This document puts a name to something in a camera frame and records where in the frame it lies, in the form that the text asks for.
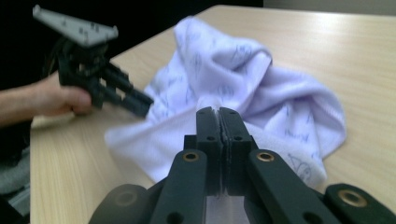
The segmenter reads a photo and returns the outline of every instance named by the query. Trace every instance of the human hand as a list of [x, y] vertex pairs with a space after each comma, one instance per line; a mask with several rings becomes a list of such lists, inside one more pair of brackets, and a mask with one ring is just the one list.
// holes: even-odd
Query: human hand
[[55, 116], [70, 111], [86, 114], [92, 110], [92, 98], [79, 87], [61, 86], [58, 73], [32, 85], [32, 103], [37, 115]]

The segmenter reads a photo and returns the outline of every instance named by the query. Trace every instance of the light wood tabletop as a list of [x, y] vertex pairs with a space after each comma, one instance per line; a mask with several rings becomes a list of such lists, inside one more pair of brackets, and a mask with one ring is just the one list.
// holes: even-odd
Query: light wood tabletop
[[[348, 183], [396, 211], [396, 17], [226, 6], [197, 17], [228, 35], [258, 40], [275, 66], [305, 72], [333, 90], [346, 112], [347, 138], [324, 160], [328, 179], [318, 190]], [[143, 89], [175, 49], [169, 29], [112, 62]], [[104, 140], [109, 128], [137, 121], [108, 104], [88, 116], [35, 118], [31, 223], [88, 223], [115, 187], [150, 187], [137, 167], [132, 177], [120, 174]]]

